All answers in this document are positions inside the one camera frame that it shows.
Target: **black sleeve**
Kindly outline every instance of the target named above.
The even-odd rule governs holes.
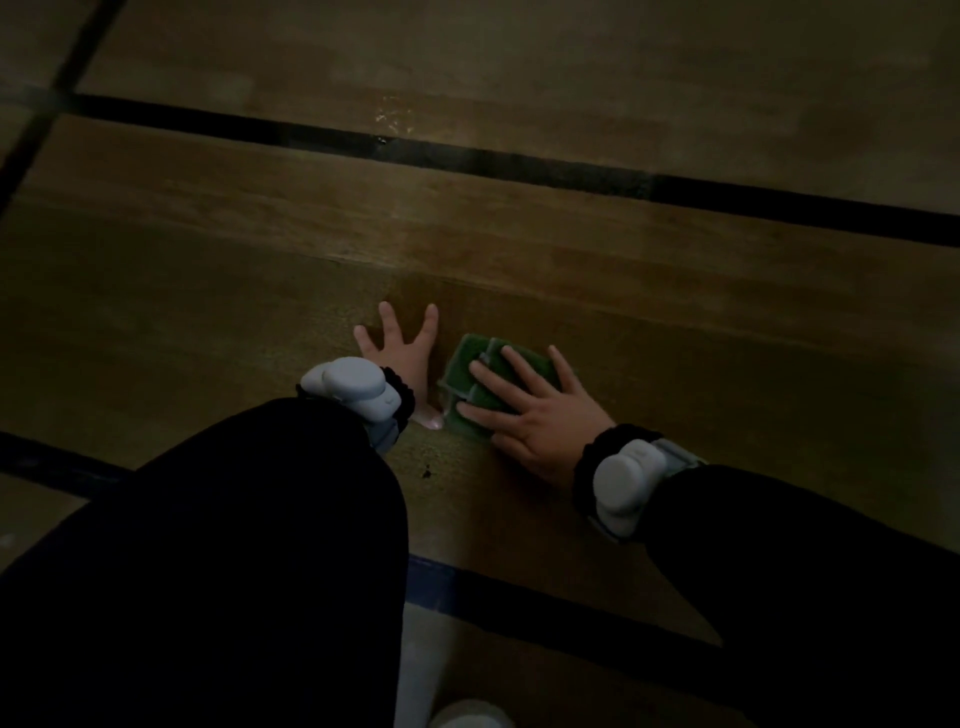
[[[758,725],[956,716],[957,554],[723,466],[661,483],[638,533],[722,637]]]
[[[359,419],[267,402],[160,455],[0,575],[10,725],[389,725],[407,523]]]

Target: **right hand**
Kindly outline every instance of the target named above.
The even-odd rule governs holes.
[[[493,430],[493,446],[528,471],[553,485],[571,488],[573,469],[580,462],[584,448],[616,423],[587,394],[556,347],[548,351],[557,368],[562,392],[537,374],[515,350],[504,347],[501,351],[529,392],[494,374],[479,361],[470,362],[470,373],[519,414],[493,412],[466,402],[460,402],[457,411],[468,420]]]

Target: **wrist-mounted device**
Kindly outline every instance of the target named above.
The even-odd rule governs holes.
[[[654,489],[680,471],[705,464],[659,432],[612,427],[584,448],[574,470],[573,505],[608,538],[630,541]]]
[[[303,375],[297,393],[335,401],[356,414],[381,455],[394,446],[416,406],[413,390],[394,370],[359,356],[318,364]]]

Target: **left hand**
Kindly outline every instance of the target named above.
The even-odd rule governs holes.
[[[353,329],[353,338],[360,346],[360,353],[378,367],[390,367],[403,383],[414,391],[417,409],[411,420],[427,429],[440,429],[444,426],[444,416],[427,404],[427,361],[434,343],[437,341],[437,326],[440,311],[433,303],[426,307],[423,314],[423,327],[410,344],[403,343],[403,332],[396,320],[394,308],[386,301],[379,306],[380,319],[383,321],[383,349],[378,349],[370,338],[366,327]]]

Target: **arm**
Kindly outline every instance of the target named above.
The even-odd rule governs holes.
[[[492,443],[571,492],[620,541],[638,540],[713,625],[738,666],[742,704],[760,725],[862,721],[918,711],[949,695],[943,666],[960,647],[960,556],[774,478],[687,453],[651,467],[636,518],[597,519],[600,464],[630,448],[682,449],[613,420],[555,349],[556,390],[504,350],[529,391],[479,362],[477,379],[518,414],[461,404]]]

